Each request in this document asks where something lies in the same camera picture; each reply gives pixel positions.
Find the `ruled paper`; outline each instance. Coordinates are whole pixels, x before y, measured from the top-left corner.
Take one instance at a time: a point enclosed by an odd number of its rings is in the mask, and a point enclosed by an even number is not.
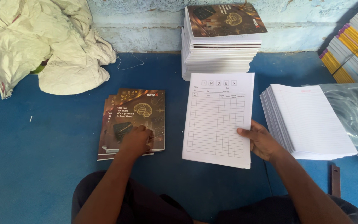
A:
[[[182,158],[249,169],[253,73],[192,73]]]
[[[271,88],[297,152],[357,153],[320,86]]]

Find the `brain illustration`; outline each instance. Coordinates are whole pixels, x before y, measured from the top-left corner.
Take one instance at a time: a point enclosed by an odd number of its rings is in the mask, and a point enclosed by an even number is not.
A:
[[[133,110],[137,114],[142,115],[143,118],[146,118],[153,113],[152,107],[149,104],[145,104],[145,103],[136,104],[136,106],[133,108]]]
[[[241,16],[239,14],[231,12],[227,16],[227,20],[225,20],[225,21],[227,24],[229,24],[231,26],[236,26],[236,25],[240,24],[243,21],[243,19],[241,18]]]

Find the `brown notebook cover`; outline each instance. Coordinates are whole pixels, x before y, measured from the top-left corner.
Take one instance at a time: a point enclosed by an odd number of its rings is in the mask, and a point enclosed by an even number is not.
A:
[[[148,144],[152,151],[165,149],[165,90],[120,88],[111,119],[104,143],[107,150],[119,149],[123,135],[140,125],[154,133]]]
[[[217,37],[267,33],[251,3],[188,6],[193,37]]]
[[[116,97],[117,95],[109,95],[109,98],[105,100],[102,119],[102,131],[100,132],[99,148],[97,150],[97,160],[114,159],[115,156],[115,154],[106,153],[106,150],[103,149],[103,144],[105,142],[107,126],[111,121],[111,111],[114,108]]]

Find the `stack of paper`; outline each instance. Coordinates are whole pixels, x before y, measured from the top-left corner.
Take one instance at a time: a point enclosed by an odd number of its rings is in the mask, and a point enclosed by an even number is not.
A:
[[[261,100],[271,135],[296,159],[357,154],[320,86],[271,84]]]
[[[250,130],[253,73],[199,74],[190,80],[182,158],[251,168]]]
[[[191,73],[246,73],[267,30],[250,3],[185,7],[182,78]]]
[[[320,55],[338,83],[358,82],[358,13]]]
[[[154,137],[147,145],[153,155],[165,150],[165,90],[118,89],[105,100],[97,160],[114,159],[134,126],[144,125]]]

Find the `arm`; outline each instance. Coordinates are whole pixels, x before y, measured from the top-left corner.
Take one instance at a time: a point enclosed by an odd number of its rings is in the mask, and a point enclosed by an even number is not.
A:
[[[304,224],[352,224],[351,219],[311,179],[302,166],[266,130],[251,121],[251,130],[237,129],[251,140],[251,150],[271,162],[294,203]]]
[[[146,142],[151,136],[152,131],[142,125],[133,127],[124,136],[113,163],[82,206],[74,224],[111,224],[117,221],[132,166],[138,157],[150,149]]]

